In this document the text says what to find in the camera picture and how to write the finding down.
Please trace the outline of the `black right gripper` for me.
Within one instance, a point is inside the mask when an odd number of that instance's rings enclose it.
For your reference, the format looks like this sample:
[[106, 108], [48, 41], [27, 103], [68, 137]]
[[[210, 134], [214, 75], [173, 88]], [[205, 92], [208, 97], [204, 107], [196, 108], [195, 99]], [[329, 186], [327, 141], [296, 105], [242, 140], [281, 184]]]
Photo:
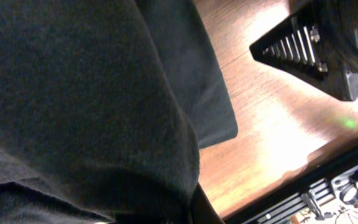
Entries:
[[358, 99], [358, 1], [290, 1], [291, 15], [250, 46], [253, 59], [340, 101]]

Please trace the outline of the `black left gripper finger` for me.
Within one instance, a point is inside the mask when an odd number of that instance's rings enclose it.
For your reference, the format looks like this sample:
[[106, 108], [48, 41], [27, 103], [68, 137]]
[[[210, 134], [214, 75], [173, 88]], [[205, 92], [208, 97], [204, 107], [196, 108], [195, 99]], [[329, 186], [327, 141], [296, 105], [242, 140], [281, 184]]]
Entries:
[[190, 208], [192, 224], [224, 224], [200, 184], [195, 188]]

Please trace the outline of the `dark green t-shirt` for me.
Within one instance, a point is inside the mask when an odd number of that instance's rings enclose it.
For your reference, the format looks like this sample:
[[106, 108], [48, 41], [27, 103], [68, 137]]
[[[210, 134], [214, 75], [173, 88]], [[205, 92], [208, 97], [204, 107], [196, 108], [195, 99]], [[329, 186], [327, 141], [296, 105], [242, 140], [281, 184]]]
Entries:
[[237, 131], [193, 1], [0, 0], [0, 223], [192, 223]]

